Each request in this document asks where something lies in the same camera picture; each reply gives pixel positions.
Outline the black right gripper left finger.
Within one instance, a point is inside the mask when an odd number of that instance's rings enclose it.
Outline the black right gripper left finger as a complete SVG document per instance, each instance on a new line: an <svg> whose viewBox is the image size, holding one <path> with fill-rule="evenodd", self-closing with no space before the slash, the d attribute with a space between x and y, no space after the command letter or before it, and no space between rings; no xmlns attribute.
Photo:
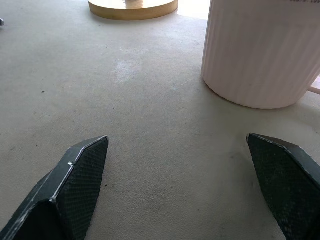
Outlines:
<svg viewBox="0 0 320 240"><path fill-rule="evenodd" d="M109 139L68 148L0 231L0 240L84 240L100 195Z"/></svg>

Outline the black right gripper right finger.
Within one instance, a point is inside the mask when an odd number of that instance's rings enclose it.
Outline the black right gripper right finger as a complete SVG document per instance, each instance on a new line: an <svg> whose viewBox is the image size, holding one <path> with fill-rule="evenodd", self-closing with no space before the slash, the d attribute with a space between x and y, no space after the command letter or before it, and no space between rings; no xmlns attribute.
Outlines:
<svg viewBox="0 0 320 240"><path fill-rule="evenodd" d="M320 165L300 146L246 137L263 197L286 240L320 240Z"/></svg>

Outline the white ribbed cylindrical container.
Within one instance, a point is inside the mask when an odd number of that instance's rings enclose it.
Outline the white ribbed cylindrical container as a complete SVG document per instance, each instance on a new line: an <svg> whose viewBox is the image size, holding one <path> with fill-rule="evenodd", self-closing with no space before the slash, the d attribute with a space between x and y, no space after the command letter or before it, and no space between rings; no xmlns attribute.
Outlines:
<svg viewBox="0 0 320 240"><path fill-rule="evenodd" d="M211 0L201 76L241 106L295 104L320 77L320 0Z"/></svg>

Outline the round gold base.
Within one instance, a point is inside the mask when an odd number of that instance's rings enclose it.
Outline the round gold base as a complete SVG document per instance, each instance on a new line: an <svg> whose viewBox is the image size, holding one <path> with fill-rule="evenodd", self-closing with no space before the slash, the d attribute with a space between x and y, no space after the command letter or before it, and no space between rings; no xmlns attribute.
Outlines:
<svg viewBox="0 0 320 240"><path fill-rule="evenodd" d="M87 0L90 11L101 18L119 21L149 20L178 8L179 0Z"/></svg>

